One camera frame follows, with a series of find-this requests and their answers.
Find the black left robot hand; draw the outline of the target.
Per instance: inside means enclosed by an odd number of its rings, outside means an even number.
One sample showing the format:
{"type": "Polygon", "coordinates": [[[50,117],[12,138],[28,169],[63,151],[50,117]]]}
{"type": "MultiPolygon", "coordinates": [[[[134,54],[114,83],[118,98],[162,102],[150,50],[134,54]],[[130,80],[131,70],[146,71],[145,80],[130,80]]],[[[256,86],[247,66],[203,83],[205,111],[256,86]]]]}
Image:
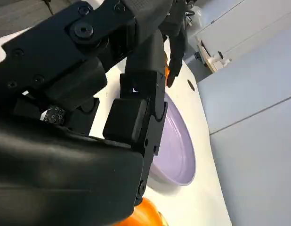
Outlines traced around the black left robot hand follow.
{"type": "Polygon", "coordinates": [[[187,48],[186,36],[186,1],[174,0],[172,7],[163,23],[159,26],[163,39],[170,42],[169,75],[166,80],[167,87],[171,87],[175,78],[178,77],[184,53],[187,48]]]}

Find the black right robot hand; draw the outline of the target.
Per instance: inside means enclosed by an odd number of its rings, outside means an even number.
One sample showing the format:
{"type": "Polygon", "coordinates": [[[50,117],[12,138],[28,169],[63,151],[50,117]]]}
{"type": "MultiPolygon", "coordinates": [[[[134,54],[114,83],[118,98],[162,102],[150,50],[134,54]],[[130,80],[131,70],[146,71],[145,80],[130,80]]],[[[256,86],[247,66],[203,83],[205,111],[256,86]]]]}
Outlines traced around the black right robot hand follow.
{"type": "Polygon", "coordinates": [[[106,226],[142,202],[170,0],[76,2],[3,44],[0,226],[106,226]]]}

